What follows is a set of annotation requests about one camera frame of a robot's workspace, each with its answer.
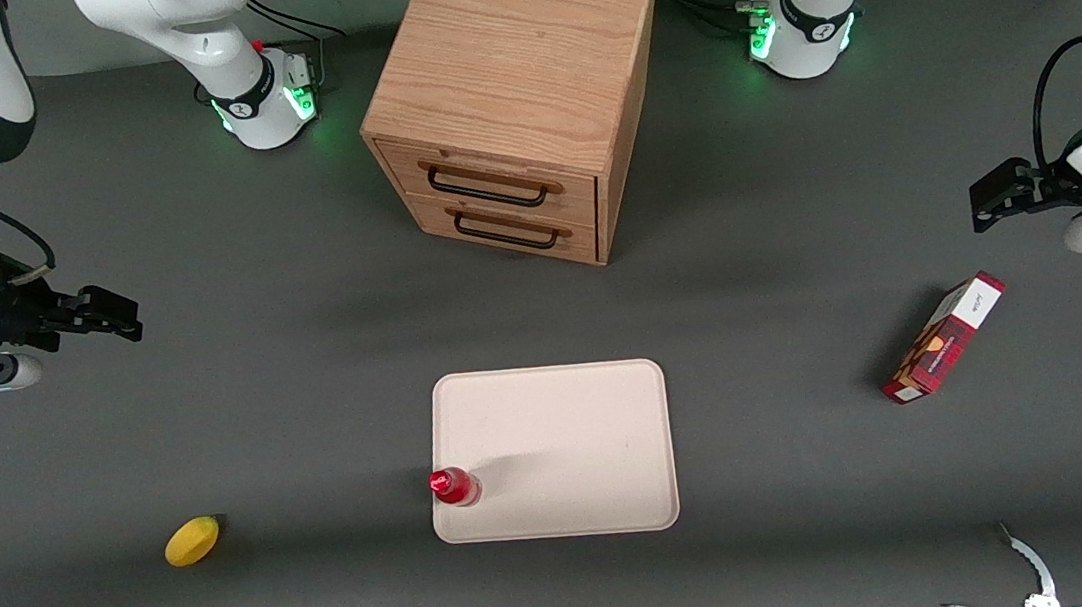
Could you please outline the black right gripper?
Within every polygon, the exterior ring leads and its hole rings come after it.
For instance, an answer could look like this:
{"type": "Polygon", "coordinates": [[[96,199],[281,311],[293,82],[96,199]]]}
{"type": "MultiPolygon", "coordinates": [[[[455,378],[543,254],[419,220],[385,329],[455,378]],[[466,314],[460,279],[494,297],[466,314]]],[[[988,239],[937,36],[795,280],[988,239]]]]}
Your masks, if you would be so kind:
{"type": "Polygon", "coordinates": [[[42,278],[29,283],[11,280],[29,270],[25,263],[0,265],[0,346],[27,346],[53,352],[53,335],[102,332],[130,342],[143,339],[138,304],[98,286],[76,294],[48,294],[42,278]]]}

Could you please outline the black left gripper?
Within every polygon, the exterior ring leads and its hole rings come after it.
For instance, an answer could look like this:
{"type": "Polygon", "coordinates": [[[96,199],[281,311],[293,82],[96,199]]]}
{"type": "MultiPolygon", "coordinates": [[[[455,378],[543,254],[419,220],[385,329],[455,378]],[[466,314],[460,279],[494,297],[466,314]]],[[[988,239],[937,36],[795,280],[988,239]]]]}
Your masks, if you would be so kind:
{"type": "Polygon", "coordinates": [[[984,174],[968,189],[971,228],[975,234],[992,228],[998,220],[1024,215],[1032,208],[1082,208],[1082,173],[1068,162],[1032,166],[1012,157],[984,174]]]}

